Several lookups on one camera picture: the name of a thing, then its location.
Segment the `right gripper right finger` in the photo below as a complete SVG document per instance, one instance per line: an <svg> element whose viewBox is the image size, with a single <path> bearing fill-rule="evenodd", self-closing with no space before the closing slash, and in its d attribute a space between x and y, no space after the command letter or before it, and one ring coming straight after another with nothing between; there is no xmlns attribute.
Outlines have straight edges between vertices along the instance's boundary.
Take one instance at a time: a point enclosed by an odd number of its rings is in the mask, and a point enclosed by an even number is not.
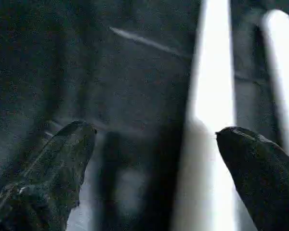
<svg viewBox="0 0 289 231"><path fill-rule="evenodd" d="M216 141L257 230L289 231L289 156L278 144L242 127L225 127Z"/></svg>

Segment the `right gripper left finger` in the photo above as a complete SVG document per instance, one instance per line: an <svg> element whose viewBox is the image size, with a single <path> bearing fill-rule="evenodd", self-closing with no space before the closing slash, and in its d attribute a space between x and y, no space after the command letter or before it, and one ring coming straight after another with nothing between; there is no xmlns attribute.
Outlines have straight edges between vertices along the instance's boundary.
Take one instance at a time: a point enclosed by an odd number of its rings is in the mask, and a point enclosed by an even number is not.
<svg viewBox="0 0 289 231"><path fill-rule="evenodd" d="M0 231L64 231L92 156L97 130L74 121L57 132L0 192Z"/></svg>

